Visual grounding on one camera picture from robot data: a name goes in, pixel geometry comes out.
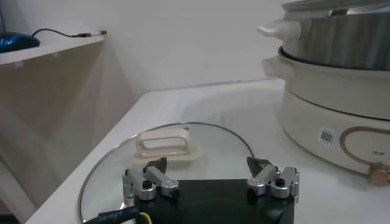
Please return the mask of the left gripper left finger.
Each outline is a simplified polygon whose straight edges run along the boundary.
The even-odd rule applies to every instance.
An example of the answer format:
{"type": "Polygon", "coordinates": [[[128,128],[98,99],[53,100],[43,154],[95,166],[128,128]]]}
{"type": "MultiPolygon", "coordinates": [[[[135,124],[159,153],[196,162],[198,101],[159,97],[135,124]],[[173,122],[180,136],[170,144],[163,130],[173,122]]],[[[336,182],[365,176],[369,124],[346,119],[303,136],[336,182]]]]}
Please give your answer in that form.
{"type": "Polygon", "coordinates": [[[180,197],[179,181],[168,177],[166,157],[149,161],[142,171],[126,169],[122,175],[123,204],[133,206],[135,200],[150,202],[158,196],[176,200],[180,197]]]}

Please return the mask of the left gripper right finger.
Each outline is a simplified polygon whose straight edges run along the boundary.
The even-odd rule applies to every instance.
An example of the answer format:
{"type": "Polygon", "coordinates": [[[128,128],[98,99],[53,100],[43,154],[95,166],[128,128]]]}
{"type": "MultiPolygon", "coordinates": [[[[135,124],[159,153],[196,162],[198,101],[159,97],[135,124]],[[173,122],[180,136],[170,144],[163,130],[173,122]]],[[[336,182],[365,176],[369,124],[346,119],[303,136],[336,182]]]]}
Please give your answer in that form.
{"type": "Polygon", "coordinates": [[[252,174],[252,178],[246,181],[249,192],[256,197],[268,192],[274,198],[292,197],[295,203],[299,202],[300,173],[295,167],[280,170],[269,160],[254,157],[247,157],[246,161],[252,174]]]}

